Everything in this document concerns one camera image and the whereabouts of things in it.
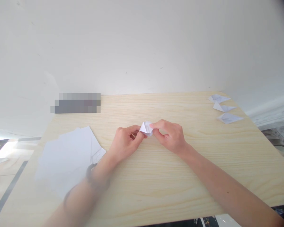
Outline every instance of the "stack of paper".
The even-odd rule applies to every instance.
[[[87,167],[98,163],[105,153],[89,126],[77,128],[46,143],[35,178],[48,181],[64,198],[85,177]]]

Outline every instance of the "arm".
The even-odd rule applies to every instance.
[[[273,209],[189,145],[180,125],[160,120],[150,126],[158,141],[188,164],[211,196],[238,224],[243,227],[284,226],[284,219]],[[162,135],[159,129],[168,134]]]
[[[92,170],[93,182],[105,185],[115,167],[137,150],[143,139],[147,138],[139,129],[138,125],[117,129],[110,149]],[[87,179],[83,179],[71,190],[65,205],[60,204],[44,226],[83,226],[99,197]]]

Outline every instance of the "forearm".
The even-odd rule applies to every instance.
[[[105,184],[117,163],[105,155],[101,162],[93,169],[93,180]],[[77,227],[82,226],[89,217],[99,193],[84,178],[75,186],[65,205],[60,204],[44,226],[46,227]]]
[[[180,157],[241,226],[284,226],[284,220],[273,209],[190,145]]]

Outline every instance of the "hand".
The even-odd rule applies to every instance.
[[[108,155],[116,163],[131,156],[139,147],[144,138],[147,138],[141,131],[140,126],[133,125],[128,128],[118,128]]]
[[[154,130],[152,133],[157,140],[171,152],[180,155],[190,146],[184,139],[182,126],[176,123],[171,123],[166,120],[159,120],[156,123],[150,124]],[[165,130],[168,134],[162,135],[159,129]]]

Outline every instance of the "right hand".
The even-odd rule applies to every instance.
[[[157,140],[171,152],[180,155],[187,151],[190,146],[184,139],[182,126],[176,123],[171,123],[166,120],[159,120],[156,123],[150,124],[154,130],[152,133]],[[162,135],[159,129],[163,129],[168,134]]]

